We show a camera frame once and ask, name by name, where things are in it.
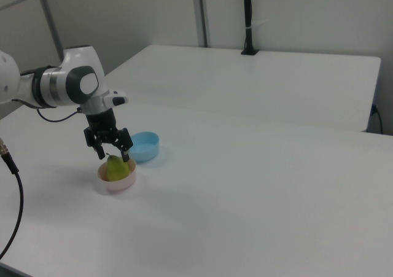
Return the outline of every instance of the wall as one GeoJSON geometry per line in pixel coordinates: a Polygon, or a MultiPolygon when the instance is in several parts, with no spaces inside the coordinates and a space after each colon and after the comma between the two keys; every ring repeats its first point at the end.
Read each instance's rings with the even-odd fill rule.
{"type": "Polygon", "coordinates": [[[105,73],[150,44],[201,45],[195,0],[48,0],[63,47],[94,46],[105,73]]]}
{"type": "MultiPolygon", "coordinates": [[[[0,0],[0,35],[0,50],[15,59],[21,72],[59,64],[40,0],[0,0]]],[[[0,119],[19,106],[0,104],[0,119]]]]}
{"type": "MultiPolygon", "coordinates": [[[[242,49],[243,0],[206,0],[211,47],[242,49]]],[[[393,135],[393,0],[252,0],[254,46],[271,51],[382,58],[375,102],[393,135]]],[[[370,131],[379,133],[376,116],[370,131]]]]}

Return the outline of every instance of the cable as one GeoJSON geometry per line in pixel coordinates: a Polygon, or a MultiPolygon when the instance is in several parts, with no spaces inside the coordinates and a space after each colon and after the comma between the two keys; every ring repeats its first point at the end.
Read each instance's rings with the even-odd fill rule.
{"type": "Polygon", "coordinates": [[[379,113],[379,110],[377,107],[375,107],[375,113],[378,114],[379,128],[381,129],[381,135],[383,135],[382,118],[381,118],[381,114],[379,113]]]}
{"type": "Polygon", "coordinates": [[[41,114],[41,112],[39,111],[39,109],[37,109],[37,113],[38,113],[38,115],[39,115],[42,119],[46,120],[47,122],[64,122],[65,120],[69,119],[70,117],[74,116],[75,114],[81,113],[81,111],[80,111],[80,107],[78,107],[74,113],[70,114],[69,116],[67,116],[67,117],[65,117],[65,118],[63,118],[63,119],[58,119],[58,120],[50,120],[50,119],[47,119],[45,116],[43,116],[43,115],[41,114]]]}
{"type": "Polygon", "coordinates": [[[18,186],[19,186],[19,196],[20,196],[18,219],[17,219],[17,223],[15,224],[14,231],[12,232],[12,235],[10,237],[10,240],[8,241],[7,245],[5,246],[5,248],[2,250],[2,252],[0,254],[0,260],[2,259],[2,257],[4,257],[4,254],[6,254],[6,252],[8,251],[8,248],[10,248],[10,246],[11,246],[11,244],[12,244],[12,242],[18,232],[20,221],[22,219],[23,202],[24,202],[23,186],[22,186],[22,181],[20,180],[20,176],[18,173],[15,174],[15,177],[17,177],[18,186]]]}
{"type": "Polygon", "coordinates": [[[11,171],[11,173],[14,174],[15,177],[17,177],[18,187],[19,187],[19,196],[20,196],[20,204],[19,204],[19,213],[18,213],[17,223],[15,224],[15,228],[14,228],[14,231],[12,232],[10,240],[8,241],[8,243],[5,246],[5,248],[0,253],[0,260],[1,260],[2,257],[4,257],[4,254],[6,254],[6,252],[8,251],[8,248],[10,248],[10,246],[11,246],[11,244],[12,244],[12,242],[13,242],[13,240],[14,240],[17,232],[18,232],[20,221],[22,219],[22,214],[23,214],[24,196],[23,196],[22,181],[20,180],[20,176],[18,174],[19,170],[18,170],[14,160],[12,159],[11,154],[8,152],[7,146],[4,145],[4,142],[2,141],[1,138],[0,138],[0,154],[1,154],[1,158],[7,164],[8,168],[11,171]]]}

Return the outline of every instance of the white table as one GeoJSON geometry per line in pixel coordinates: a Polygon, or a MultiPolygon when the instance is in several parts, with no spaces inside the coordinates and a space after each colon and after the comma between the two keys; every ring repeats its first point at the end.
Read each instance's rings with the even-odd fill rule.
{"type": "MultiPolygon", "coordinates": [[[[25,188],[6,265],[34,277],[393,274],[390,136],[135,99],[115,109],[118,126],[158,133],[161,148],[117,195],[96,178],[83,115],[52,124],[21,107],[1,120],[25,188]]],[[[2,248],[19,199],[3,163],[0,171],[2,248]]]]}
{"type": "Polygon", "coordinates": [[[376,57],[151,45],[107,76],[135,101],[364,131],[376,57]]]}

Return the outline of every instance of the pear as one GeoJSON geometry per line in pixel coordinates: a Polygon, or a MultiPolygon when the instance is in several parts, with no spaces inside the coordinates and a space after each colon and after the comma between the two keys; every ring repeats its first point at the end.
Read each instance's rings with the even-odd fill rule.
{"type": "Polygon", "coordinates": [[[116,155],[109,155],[106,167],[106,177],[109,182],[124,179],[129,173],[130,167],[127,162],[116,155]]]}

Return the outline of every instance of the light blue bowl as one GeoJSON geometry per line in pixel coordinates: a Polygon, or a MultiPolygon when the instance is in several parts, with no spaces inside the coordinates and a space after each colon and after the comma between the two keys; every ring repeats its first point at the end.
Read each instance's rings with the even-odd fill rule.
{"type": "Polygon", "coordinates": [[[158,154],[158,134],[151,131],[143,131],[131,136],[133,147],[130,148],[130,157],[136,162],[148,162],[158,154]]]}

